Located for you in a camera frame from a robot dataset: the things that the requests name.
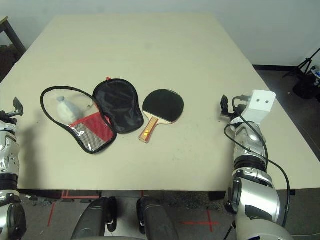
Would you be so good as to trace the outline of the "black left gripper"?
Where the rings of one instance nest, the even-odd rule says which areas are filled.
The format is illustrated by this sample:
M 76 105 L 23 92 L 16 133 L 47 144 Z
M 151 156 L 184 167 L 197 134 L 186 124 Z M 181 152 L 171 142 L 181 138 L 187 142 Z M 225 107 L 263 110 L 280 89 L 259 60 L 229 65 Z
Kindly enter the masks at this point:
M 13 116 L 23 116 L 24 115 L 23 105 L 17 97 L 15 97 L 13 99 L 13 106 L 15 108 Z M 8 117 L 4 110 L 0 111 L 0 120 L 6 124 L 15 125 L 17 123 L 17 120 L 15 118 Z

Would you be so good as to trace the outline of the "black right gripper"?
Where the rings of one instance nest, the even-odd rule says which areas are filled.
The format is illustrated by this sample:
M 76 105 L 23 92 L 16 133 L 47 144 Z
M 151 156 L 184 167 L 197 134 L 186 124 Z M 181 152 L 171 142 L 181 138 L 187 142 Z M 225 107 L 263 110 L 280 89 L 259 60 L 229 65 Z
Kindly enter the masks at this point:
M 233 112 L 229 112 L 229 106 L 228 106 L 229 100 L 226 95 L 223 95 L 220 101 L 220 107 L 221 107 L 221 116 L 227 117 L 230 120 L 233 120 L 239 116 L 239 114 L 242 114 L 247 107 L 244 104 L 239 104 Z

